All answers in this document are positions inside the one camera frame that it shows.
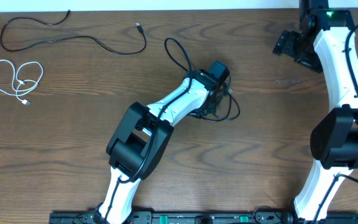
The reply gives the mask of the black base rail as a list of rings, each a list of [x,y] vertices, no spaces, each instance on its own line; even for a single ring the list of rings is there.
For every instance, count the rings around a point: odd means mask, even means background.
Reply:
[[[83,213],[51,213],[49,224],[102,223],[95,211]],[[255,213],[155,213],[132,212],[124,224],[225,224],[283,223],[281,213],[259,210]],[[356,213],[329,213],[320,224],[358,224]]]

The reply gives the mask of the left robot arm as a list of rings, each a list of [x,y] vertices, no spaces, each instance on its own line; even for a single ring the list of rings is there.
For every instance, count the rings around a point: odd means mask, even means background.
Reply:
[[[106,147],[111,180],[96,223],[125,222],[140,181],[160,162],[174,126],[185,116],[215,113],[216,97],[229,74],[226,65],[215,61],[208,70],[187,72],[182,84],[160,101],[130,105]]]

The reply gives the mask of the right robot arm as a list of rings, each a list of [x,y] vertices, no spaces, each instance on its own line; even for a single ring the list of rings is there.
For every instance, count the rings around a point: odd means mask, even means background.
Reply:
[[[324,75],[329,112],[311,132],[311,171],[280,221],[358,223],[357,213],[328,210],[358,168],[358,25],[349,10],[331,8],[327,0],[301,0],[299,10],[299,31],[283,31],[273,52]]]

